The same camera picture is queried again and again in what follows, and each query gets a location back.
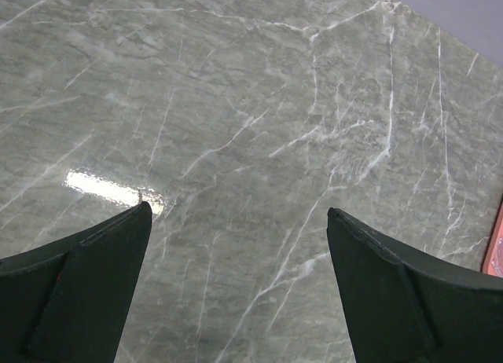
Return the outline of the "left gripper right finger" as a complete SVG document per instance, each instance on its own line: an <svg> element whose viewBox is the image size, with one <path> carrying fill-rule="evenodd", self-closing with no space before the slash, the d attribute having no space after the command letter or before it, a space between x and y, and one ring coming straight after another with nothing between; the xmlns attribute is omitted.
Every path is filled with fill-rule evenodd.
<svg viewBox="0 0 503 363"><path fill-rule="evenodd" d="M431 256L338 208L327 238L357 362L500 362L502 280Z"/></svg>

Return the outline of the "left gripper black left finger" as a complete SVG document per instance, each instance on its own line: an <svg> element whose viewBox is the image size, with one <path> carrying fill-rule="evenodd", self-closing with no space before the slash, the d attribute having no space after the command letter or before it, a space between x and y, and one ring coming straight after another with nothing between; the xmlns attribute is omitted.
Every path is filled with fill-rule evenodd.
<svg viewBox="0 0 503 363"><path fill-rule="evenodd" d="M1 260L3 362L112 362L152 229L140 204Z"/></svg>

